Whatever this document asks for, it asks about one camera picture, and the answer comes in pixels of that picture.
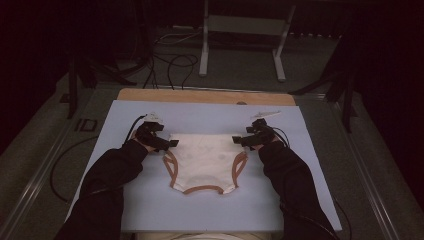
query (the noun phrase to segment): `underwear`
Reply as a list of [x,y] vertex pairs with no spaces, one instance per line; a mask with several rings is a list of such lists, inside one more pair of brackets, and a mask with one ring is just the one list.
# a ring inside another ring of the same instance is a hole
[[233,143],[232,136],[171,134],[170,140],[179,143],[163,159],[171,176],[170,186],[184,194],[204,189],[226,194],[237,188],[247,154],[241,145]]

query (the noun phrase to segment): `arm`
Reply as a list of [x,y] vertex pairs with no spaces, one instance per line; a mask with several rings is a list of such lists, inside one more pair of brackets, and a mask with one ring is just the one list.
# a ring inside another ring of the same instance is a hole
[[337,239],[319,205],[308,165],[280,141],[256,149],[264,163],[264,174],[280,196],[284,214],[283,239]]
[[55,239],[119,239],[122,185],[143,170],[141,163],[150,150],[130,140],[120,149],[106,151],[85,175],[79,199]]

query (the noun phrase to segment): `dark background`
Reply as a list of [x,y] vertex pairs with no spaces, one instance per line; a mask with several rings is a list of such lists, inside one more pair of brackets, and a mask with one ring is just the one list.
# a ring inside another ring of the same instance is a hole
[[[275,6],[280,4],[261,2],[258,8],[258,2],[243,1],[234,8],[235,2],[211,1],[210,11],[267,17],[277,16]],[[0,153],[55,92],[56,82],[68,71],[71,50],[113,64],[134,34],[145,36],[148,50],[152,31],[146,23],[197,28],[202,12],[198,0],[2,1]],[[358,70],[355,90],[422,208],[423,16],[422,2],[312,1],[298,4],[291,26],[296,37],[343,34],[326,71]],[[125,29],[134,29],[134,34],[119,38]]]

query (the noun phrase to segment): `wooden board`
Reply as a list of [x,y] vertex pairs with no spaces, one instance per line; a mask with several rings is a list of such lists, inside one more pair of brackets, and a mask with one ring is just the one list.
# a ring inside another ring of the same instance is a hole
[[117,100],[296,106],[293,96],[280,93],[124,88]]

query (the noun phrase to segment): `brown trim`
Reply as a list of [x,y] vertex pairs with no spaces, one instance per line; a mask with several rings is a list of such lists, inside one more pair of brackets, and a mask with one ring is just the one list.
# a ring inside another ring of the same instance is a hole
[[198,187],[192,187],[192,188],[185,190],[183,193],[184,194],[190,194],[190,193],[195,192],[195,191],[206,190],[206,189],[216,190],[216,191],[218,191],[219,194],[224,194],[224,189],[222,189],[218,186],[215,186],[215,185],[203,185],[203,186],[198,186]]
[[246,166],[247,162],[247,154],[245,152],[241,152],[237,154],[237,156],[234,158],[233,162],[233,169],[232,169],[232,177],[233,177],[233,183],[238,187],[237,185],[237,177],[240,175],[241,171],[243,171],[244,166]]
[[[172,188],[174,187],[175,181],[177,180],[178,176],[178,161],[175,155],[170,151],[166,151],[165,156],[163,157],[163,163],[166,166],[166,169],[168,170],[169,176],[171,177],[171,183],[169,184]],[[174,165],[174,171],[172,171],[171,166],[169,164]]]

